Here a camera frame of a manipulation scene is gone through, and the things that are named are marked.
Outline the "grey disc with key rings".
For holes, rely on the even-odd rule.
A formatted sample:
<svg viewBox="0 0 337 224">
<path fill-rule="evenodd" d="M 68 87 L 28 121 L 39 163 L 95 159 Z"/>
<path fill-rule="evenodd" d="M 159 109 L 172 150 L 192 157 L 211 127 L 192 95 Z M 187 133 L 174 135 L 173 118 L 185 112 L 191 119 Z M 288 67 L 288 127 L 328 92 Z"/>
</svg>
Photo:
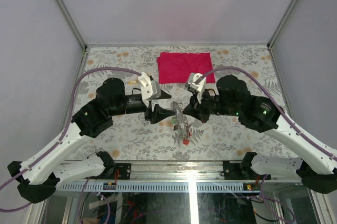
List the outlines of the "grey disc with key rings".
<svg viewBox="0 0 337 224">
<path fill-rule="evenodd" d="M 190 131 L 187 117 L 183 114 L 181 110 L 181 104 L 174 101 L 171 103 L 171 109 L 176 112 L 176 115 L 173 118 L 176 120 L 176 123 L 173 125 L 173 140 L 174 144 L 177 144 L 179 147 L 183 144 L 184 139 L 189 139 L 190 141 Z"/>
</svg>

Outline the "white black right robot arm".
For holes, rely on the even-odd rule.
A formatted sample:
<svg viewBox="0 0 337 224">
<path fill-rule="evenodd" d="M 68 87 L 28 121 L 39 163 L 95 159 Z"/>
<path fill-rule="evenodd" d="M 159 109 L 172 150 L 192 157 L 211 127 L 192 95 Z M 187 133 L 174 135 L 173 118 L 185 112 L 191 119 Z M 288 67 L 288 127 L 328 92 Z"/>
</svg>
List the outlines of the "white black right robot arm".
<svg viewBox="0 0 337 224">
<path fill-rule="evenodd" d="M 240 163 L 246 179 L 258 175 L 300 181 L 322 194 L 336 190 L 336 149 L 320 142 L 298 126 L 269 98 L 251 95 L 246 83 L 233 75 L 216 82 L 210 95 L 200 73 L 191 73 L 186 88 L 192 93 L 183 114 L 206 123 L 211 115 L 235 116 L 248 129 L 269 136 L 294 152 L 295 158 L 275 158 L 248 152 Z"/>
</svg>

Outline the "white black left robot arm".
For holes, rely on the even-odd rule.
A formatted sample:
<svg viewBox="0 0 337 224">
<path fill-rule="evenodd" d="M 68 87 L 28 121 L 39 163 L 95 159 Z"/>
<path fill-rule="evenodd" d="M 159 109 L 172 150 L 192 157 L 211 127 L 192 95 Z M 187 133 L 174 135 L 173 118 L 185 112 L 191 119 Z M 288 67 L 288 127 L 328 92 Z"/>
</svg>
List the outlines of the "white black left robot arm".
<svg viewBox="0 0 337 224">
<path fill-rule="evenodd" d="M 144 113 L 151 124 L 156 124 L 175 113 L 164 109 L 153 100 L 170 99 L 152 77 L 140 81 L 139 94 L 125 94 L 121 79 L 109 78 L 97 90 L 95 99 L 75 113 L 67 128 L 36 155 L 8 165 L 11 176 L 18 181 L 18 192 L 30 203 L 49 198 L 62 185 L 93 177 L 110 179 L 116 174 L 116 164 L 106 151 L 95 152 L 82 161 L 66 162 L 66 158 L 87 141 L 95 139 L 113 125 L 113 116 Z"/>
</svg>

